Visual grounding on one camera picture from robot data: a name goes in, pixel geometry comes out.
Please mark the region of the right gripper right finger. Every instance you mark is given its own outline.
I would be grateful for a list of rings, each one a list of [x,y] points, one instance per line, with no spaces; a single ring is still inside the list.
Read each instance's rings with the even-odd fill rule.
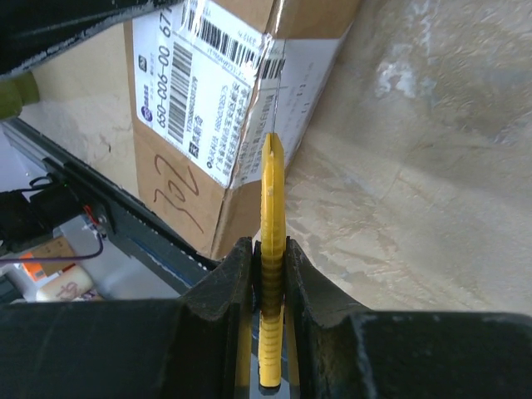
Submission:
[[[531,319],[517,313],[371,310],[285,253],[294,398],[528,398]]]

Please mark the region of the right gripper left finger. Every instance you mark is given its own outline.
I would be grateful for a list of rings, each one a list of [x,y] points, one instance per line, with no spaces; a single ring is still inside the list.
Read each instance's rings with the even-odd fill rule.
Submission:
[[[1,308],[4,398],[246,398],[253,245],[177,299]]]

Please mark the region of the brown cardboard express box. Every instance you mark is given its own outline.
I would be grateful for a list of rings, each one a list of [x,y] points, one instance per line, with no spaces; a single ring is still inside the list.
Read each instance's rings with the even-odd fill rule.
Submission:
[[[223,258],[259,230],[261,152],[290,162],[355,1],[178,1],[125,28],[140,199]]]

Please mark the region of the yellow utility knife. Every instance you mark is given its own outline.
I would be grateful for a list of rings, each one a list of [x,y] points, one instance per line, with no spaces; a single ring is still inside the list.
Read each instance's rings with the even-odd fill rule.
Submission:
[[[259,320],[259,390],[276,393],[282,379],[283,254],[286,249],[283,145],[272,129],[262,149],[261,301]]]

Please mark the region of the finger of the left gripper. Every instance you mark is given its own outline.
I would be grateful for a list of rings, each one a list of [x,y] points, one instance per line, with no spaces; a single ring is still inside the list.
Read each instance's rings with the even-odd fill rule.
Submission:
[[[1,78],[11,79],[117,24],[176,5],[159,0],[1,2]]]

